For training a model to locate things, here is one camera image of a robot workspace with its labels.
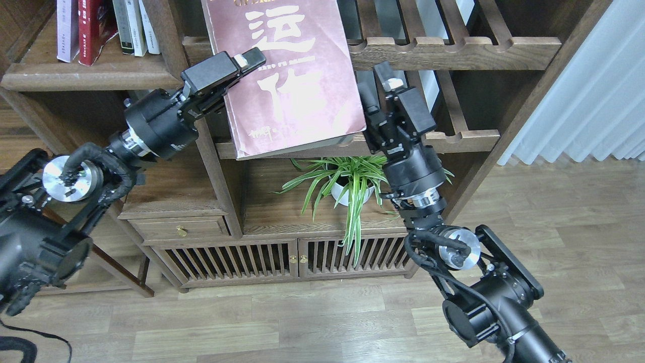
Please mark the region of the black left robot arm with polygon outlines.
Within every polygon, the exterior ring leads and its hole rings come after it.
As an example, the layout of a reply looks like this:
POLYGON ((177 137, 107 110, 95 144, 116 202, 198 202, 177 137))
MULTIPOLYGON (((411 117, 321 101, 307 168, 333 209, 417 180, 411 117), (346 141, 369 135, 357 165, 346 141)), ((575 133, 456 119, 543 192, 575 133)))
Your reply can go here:
POLYGON ((182 72, 183 86, 152 90, 126 106, 127 130, 106 147, 85 143, 52 157, 36 148, 2 175, 2 313, 21 313, 44 286, 62 287, 87 259, 92 230, 158 158, 198 138, 195 122, 223 108, 224 96, 267 58, 254 47, 222 51, 182 72))

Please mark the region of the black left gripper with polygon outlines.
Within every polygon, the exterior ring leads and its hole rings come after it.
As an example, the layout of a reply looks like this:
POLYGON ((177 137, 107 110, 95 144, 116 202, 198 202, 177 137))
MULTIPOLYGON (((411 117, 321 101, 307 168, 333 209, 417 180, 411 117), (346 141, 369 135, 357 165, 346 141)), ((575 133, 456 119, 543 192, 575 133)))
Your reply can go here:
POLYGON ((147 155, 170 159, 198 138, 195 122, 224 106, 228 89, 241 78, 241 71, 253 71, 267 62, 253 47, 230 57, 217 53, 184 70, 183 86, 173 94, 155 89, 125 110, 127 130, 123 147, 129 158, 147 155))

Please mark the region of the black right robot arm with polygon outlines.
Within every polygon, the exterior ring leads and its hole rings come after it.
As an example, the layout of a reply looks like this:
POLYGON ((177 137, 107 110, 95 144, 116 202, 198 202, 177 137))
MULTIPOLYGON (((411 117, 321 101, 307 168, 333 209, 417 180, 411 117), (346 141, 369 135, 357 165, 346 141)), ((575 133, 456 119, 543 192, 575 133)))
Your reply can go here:
POLYGON ((544 296, 537 279, 486 225, 475 230, 447 225, 438 187, 445 172, 422 137, 437 124, 421 92, 397 78, 389 62, 373 67, 380 104, 359 85, 371 153, 383 152, 385 179, 405 223, 404 246, 412 261, 429 273, 444 301, 449 328, 468 346, 497 345, 506 362, 569 362, 570 358, 529 313, 544 296))

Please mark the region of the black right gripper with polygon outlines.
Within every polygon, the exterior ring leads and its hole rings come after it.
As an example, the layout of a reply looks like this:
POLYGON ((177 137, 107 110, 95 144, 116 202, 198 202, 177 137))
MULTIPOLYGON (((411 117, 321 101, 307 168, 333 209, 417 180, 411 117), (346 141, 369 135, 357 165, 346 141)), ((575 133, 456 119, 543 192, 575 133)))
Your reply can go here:
POLYGON ((390 62, 374 65, 373 73, 390 109, 380 108, 367 83, 357 83, 367 124, 364 137, 371 154, 380 151, 386 156, 383 172, 394 196, 410 198, 437 188, 446 177, 437 153, 422 141, 437 126, 424 97, 415 87, 405 88, 390 62))

